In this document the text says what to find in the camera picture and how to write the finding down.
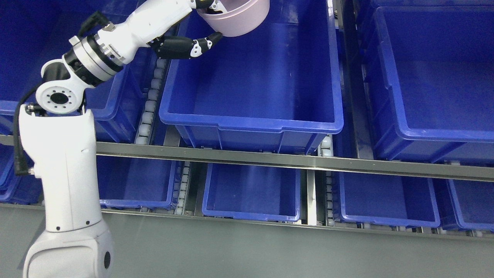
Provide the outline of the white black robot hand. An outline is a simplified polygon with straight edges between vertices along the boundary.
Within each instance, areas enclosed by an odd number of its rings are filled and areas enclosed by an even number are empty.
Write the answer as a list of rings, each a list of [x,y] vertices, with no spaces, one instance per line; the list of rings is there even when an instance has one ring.
[[[198,58],[218,44],[223,34],[191,39],[165,33],[194,9],[216,5],[216,0],[147,0],[113,30],[99,30],[96,42],[123,64],[129,64],[141,47],[152,48],[160,59]]]

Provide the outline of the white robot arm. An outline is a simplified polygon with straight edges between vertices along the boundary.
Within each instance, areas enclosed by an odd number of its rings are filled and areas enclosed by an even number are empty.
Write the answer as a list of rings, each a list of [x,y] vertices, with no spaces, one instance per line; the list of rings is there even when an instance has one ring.
[[[96,35],[115,25],[94,12],[71,49],[42,66],[41,81],[18,102],[14,113],[17,175],[42,181],[46,225],[29,248],[25,278],[109,278],[113,239],[102,217],[96,171],[94,115],[85,90],[113,77],[122,64],[104,54]]]

